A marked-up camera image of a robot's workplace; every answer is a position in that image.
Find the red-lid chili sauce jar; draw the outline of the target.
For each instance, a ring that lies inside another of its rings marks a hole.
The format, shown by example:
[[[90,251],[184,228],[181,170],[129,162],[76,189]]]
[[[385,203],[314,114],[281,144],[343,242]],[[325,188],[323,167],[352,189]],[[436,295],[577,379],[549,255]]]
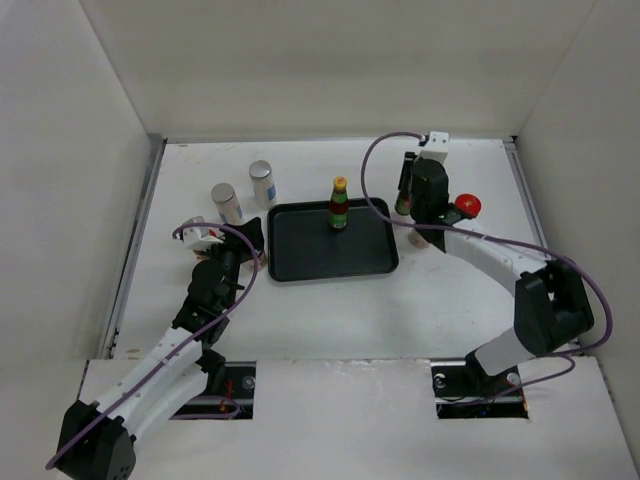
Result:
[[[205,227],[196,227],[196,244],[193,252],[198,260],[205,260],[211,257],[214,246],[224,242],[224,236],[220,236],[215,230]]]

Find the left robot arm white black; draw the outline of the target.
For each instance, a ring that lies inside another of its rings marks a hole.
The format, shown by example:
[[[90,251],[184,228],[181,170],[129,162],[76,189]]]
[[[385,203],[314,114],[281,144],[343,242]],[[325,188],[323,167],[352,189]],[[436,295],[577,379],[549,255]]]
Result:
[[[239,283],[239,271],[246,262],[259,263],[264,234],[259,218],[217,228],[222,234],[194,267],[185,300],[163,337],[106,394],[67,409],[47,469],[71,479],[127,479],[145,436],[192,398],[221,393],[225,359],[212,347],[251,289]]]

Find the silver-lid spice jar front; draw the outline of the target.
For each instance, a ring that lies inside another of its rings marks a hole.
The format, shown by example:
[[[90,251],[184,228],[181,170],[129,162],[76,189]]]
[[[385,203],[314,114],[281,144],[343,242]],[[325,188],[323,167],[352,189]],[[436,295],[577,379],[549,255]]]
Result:
[[[231,225],[243,223],[243,212],[231,184],[218,183],[214,185],[211,189],[211,199],[224,223]]]

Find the green sauce bottle yellow cap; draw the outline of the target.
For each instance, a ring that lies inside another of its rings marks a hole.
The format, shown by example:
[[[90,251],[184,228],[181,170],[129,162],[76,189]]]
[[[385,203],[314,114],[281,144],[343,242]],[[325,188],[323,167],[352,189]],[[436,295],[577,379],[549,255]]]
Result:
[[[347,185],[348,181],[344,176],[338,176],[333,180],[333,190],[328,209],[328,224],[334,230],[342,230],[347,225],[349,209]]]

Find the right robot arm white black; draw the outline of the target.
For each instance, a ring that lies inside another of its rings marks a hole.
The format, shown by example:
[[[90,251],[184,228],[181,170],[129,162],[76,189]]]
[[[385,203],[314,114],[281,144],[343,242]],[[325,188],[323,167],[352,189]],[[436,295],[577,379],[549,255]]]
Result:
[[[450,201],[449,177],[441,162],[407,152],[399,190],[409,197],[417,235],[473,265],[514,299],[513,326],[465,357],[463,380],[471,393],[489,394],[511,367],[545,356],[593,327],[579,273],[539,250],[482,236],[476,221],[480,201],[471,194]]]

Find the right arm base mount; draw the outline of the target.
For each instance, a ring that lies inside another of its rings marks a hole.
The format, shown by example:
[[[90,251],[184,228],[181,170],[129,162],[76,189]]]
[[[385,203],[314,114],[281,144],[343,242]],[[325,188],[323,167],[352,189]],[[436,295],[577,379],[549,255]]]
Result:
[[[436,415],[440,420],[528,419],[517,366],[487,376],[467,359],[430,362]]]

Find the silver-lid spice jar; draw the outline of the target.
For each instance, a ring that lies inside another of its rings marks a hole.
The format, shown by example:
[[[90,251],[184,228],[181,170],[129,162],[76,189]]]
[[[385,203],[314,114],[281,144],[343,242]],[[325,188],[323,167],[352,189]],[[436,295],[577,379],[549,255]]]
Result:
[[[269,210],[277,204],[277,193],[271,165],[264,160],[256,160],[249,166],[254,197],[258,205]]]
[[[218,183],[214,185],[211,189],[211,199],[224,223],[231,225],[243,223],[243,212],[231,184]]]

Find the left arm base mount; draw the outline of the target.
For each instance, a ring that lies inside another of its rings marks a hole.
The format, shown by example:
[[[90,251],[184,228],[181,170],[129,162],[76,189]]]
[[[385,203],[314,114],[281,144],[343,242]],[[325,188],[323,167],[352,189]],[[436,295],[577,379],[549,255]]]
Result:
[[[212,350],[197,361],[208,374],[202,393],[189,400],[172,420],[250,420],[257,380],[255,362],[228,362]]]

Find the white-lid small jar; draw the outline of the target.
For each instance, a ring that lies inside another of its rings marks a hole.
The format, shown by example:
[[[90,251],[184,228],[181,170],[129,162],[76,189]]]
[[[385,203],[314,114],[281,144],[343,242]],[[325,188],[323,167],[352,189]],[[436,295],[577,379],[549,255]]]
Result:
[[[262,270],[268,264],[267,254],[264,250],[257,251],[257,265],[258,269]]]
[[[425,249],[429,247],[429,242],[426,241],[416,229],[410,230],[408,240],[415,248]]]

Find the red-lid dark sauce jar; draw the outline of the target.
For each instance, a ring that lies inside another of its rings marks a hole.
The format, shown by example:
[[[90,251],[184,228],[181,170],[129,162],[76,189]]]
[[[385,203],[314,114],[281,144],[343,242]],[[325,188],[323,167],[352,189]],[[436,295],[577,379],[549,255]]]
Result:
[[[454,202],[455,206],[470,218],[476,218],[482,209],[482,203],[478,197],[473,194],[460,194]]]

